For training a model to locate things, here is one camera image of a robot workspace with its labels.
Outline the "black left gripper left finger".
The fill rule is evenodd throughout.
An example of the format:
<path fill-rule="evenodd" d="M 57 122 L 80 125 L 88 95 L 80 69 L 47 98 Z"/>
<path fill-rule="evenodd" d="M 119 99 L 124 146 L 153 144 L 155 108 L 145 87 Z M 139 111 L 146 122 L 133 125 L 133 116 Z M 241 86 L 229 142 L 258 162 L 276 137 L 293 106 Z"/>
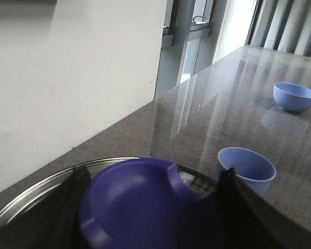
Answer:
<path fill-rule="evenodd" d="M 85 167 L 75 169 L 39 204 L 0 228 L 0 248 L 90 248 L 78 222 L 90 180 Z"/>

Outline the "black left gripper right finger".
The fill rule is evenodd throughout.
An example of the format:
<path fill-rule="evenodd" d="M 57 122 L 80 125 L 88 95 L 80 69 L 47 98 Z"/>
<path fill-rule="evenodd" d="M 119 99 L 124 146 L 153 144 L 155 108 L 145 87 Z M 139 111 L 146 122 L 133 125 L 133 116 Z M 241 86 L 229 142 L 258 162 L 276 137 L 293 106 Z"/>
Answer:
<path fill-rule="evenodd" d="M 225 248 L 311 248 L 311 232 L 262 199 L 234 169 L 221 172 L 217 195 L 226 221 Z"/>

